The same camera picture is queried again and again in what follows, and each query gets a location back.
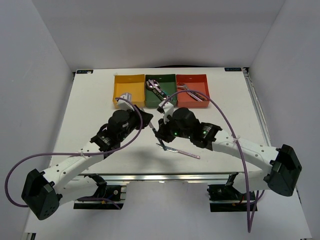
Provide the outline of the pink handled fork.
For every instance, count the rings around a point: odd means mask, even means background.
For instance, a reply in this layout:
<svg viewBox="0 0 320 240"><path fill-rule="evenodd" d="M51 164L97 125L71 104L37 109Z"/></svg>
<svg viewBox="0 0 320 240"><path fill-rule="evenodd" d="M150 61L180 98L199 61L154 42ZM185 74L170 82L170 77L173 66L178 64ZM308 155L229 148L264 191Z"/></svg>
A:
<svg viewBox="0 0 320 240"><path fill-rule="evenodd" d="M198 102L205 102L207 101L207 98L204 97L203 95L195 92L195 91L187 91L186 92L193 100L198 101Z"/></svg>

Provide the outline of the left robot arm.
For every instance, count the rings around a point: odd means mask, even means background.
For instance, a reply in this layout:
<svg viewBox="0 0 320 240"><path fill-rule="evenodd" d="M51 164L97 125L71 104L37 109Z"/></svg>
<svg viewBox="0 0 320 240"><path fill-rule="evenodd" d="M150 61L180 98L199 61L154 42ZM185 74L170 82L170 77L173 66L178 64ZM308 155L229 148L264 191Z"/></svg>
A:
<svg viewBox="0 0 320 240"><path fill-rule="evenodd" d="M37 169L29 172L22 199L39 220L45 220L67 202L81 198L103 198L107 192L107 182L101 176L91 173L80 180L74 178L110 156L132 131L144 129L152 118L151 113L141 109L116 110L77 156L70 156L42 172Z"/></svg>

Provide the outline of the dark handled spoon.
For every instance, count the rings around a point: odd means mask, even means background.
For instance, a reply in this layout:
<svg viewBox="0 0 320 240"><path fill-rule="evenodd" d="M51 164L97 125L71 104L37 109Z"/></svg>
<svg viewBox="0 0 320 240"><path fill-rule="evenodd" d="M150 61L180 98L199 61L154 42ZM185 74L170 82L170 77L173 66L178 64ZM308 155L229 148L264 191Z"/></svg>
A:
<svg viewBox="0 0 320 240"><path fill-rule="evenodd" d="M160 85L160 88L163 92L165 92L166 96L169 97L173 93L175 93L175 86L171 84L170 82L166 82Z"/></svg>

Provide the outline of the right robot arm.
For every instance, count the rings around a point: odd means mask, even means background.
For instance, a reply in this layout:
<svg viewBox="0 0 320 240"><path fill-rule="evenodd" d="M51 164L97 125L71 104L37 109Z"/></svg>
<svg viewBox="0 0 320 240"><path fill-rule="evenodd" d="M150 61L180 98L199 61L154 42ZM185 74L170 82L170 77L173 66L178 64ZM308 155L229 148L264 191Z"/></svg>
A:
<svg viewBox="0 0 320 240"><path fill-rule="evenodd" d="M234 139L220 126L200 122L186 107L176 110L158 107L157 111L163 117L158 121L155 135L164 142L188 139L198 148L231 155L259 168L249 173L232 173L225 187L229 198L238 199L247 191L247 186L252 191L271 190L285 197L293 195L302 165L291 146L272 147Z"/></svg>

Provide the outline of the dark handled knife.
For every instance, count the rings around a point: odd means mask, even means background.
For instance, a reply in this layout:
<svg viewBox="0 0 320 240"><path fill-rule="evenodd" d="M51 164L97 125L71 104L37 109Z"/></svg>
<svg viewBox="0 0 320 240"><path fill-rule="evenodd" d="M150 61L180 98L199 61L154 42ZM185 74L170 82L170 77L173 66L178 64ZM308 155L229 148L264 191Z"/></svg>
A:
<svg viewBox="0 0 320 240"><path fill-rule="evenodd" d="M149 123L149 126L150 126L150 128L151 128L152 130L155 130L155 127L154 127L154 125L152 124L152 122Z"/></svg>

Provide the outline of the teal handled knife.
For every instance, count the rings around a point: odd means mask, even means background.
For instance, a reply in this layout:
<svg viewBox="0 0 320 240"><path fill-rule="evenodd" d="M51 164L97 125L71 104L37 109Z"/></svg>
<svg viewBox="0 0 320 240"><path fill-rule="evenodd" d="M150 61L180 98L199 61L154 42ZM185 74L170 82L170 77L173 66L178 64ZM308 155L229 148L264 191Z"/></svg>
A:
<svg viewBox="0 0 320 240"><path fill-rule="evenodd" d="M123 93L123 94L120 96L120 98L126 99L126 100L128 100L128 101L131 101L131 100L132 100L132 94L129 93L129 92L125 92L125 93Z"/></svg>

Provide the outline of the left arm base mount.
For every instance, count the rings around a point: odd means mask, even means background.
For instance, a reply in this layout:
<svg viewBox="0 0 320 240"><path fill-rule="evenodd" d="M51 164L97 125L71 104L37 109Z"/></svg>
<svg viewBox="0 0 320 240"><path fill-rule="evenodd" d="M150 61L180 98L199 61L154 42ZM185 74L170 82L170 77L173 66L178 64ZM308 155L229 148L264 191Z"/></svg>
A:
<svg viewBox="0 0 320 240"><path fill-rule="evenodd" d="M93 195L77 199L73 208L75 210L121 210L125 200L125 187L122 185L109 185L101 176L93 173L85 178L95 182L96 189Z"/></svg>

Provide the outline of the pink handled knife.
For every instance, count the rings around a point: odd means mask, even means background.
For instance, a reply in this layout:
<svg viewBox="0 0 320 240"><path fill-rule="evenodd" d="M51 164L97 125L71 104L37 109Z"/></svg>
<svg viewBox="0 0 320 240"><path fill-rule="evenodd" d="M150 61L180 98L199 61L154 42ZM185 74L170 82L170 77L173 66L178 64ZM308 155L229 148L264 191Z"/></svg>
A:
<svg viewBox="0 0 320 240"><path fill-rule="evenodd" d="M169 152L172 152L172 153L181 154L181 155L188 156L188 157L191 157L191 158L194 158L194 159L198 159L198 160L201 159L201 157L199 155L195 155L193 153L189 153L189 152L186 152L186 151L183 151L183 150L180 150L180 149L176 149L176 148L172 148L172 147L169 147L169 146L162 146L159 143L157 143L156 145L158 147L162 148L164 151L169 151Z"/></svg>

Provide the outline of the dark handled fork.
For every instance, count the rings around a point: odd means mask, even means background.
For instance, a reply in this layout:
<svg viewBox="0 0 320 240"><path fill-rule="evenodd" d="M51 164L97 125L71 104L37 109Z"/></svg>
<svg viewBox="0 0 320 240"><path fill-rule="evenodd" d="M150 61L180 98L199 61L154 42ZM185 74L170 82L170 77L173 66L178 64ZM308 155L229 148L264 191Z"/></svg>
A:
<svg viewBox="0 0 320 240"><path fill-rule="evenodd" d="M188 87L185 87L185 86L183 86L183 85L178 85L177 86L177 89L179 89L179 90L188 90ZM198 97L196 96L196 95L194 95L192 92L187 92L187 94L192 98L192 99L194 99L194 100L196 100L196 101L198 101L199 99L198 99Z"/></svg>

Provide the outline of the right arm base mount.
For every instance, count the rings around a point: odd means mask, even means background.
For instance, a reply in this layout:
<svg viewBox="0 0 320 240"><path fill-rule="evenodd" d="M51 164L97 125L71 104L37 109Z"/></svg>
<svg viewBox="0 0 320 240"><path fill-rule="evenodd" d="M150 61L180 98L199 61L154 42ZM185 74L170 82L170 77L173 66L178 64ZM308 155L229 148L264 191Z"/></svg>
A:
<svg viewBox="0 0 320 240"><path fill-rule="evenodd" d="M238 172L229 175L225 184L210 184L207 187L209 206L212 213L247 211L247 196L233 187Z"/></svg>

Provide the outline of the teal handled fork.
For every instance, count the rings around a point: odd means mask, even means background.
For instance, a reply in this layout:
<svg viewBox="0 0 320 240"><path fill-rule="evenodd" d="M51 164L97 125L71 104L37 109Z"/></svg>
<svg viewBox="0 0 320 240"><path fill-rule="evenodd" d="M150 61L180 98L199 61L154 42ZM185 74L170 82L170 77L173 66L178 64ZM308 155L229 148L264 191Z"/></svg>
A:
<svg viewBox="0 0 320 240"><path fill-rule="evenodd" d="M186 84L180 84L180 85L177 85L177 89L180 89L180 90L189 90L188 86Z"/></svg>

